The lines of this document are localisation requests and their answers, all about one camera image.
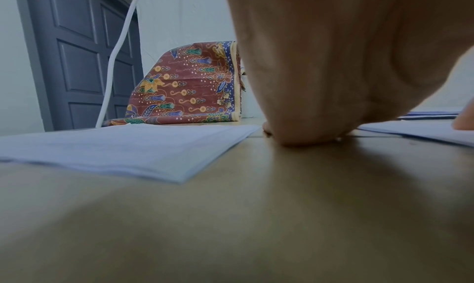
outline white cable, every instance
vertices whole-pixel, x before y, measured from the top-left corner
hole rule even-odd
[[[109,106],[110,96],[112,94],[112,83],[114,81],[115,59],[117,58],[117,55],[120,49],[122,49],[125,38],[127,37],[128,29],[130,28],[130,22],[132,21],[133,13],[135,12],[135,8],[137,7],[137,2],[138,0],[133,0],[132,3],[130,4],[127,17],[125,18],[125,23],[123,24],[122,33],[120,34],[117,44],[112,50],[112,54],[110,55],[110,58],[109,58],[109,66],[107,67],[107,83],[105,86],[104,101],[102,102],[102,108],[100,109],[99,118],[97,119],[97,124],[95,125],[96,128],[101,128],[102,123],[104,122],[105,114]]]

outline door panel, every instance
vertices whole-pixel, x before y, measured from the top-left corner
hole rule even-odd
[[[29,0],[55,130],[94,127],[107,65],[127,7],[112,0]],[[138,22],[132,21],[114,71],[106,118],[123,117],[142,77]]]

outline skin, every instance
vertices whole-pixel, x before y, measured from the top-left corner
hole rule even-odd
[[[394,120],[474,45],[473,0],[228,0],[239,50],[285,146]],[[453,123],[474,129],[474,102]]]

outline tabletop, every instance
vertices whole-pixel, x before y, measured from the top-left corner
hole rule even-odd
[[[474,149],[258,132],[184,185],[0,164],[0,282],[474,282]]]

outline fabric-covered object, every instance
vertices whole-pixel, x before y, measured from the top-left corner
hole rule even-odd
[[[242,89],[235,41],[175,48],[135,87],[125,117],[103,126],[239,121]]]

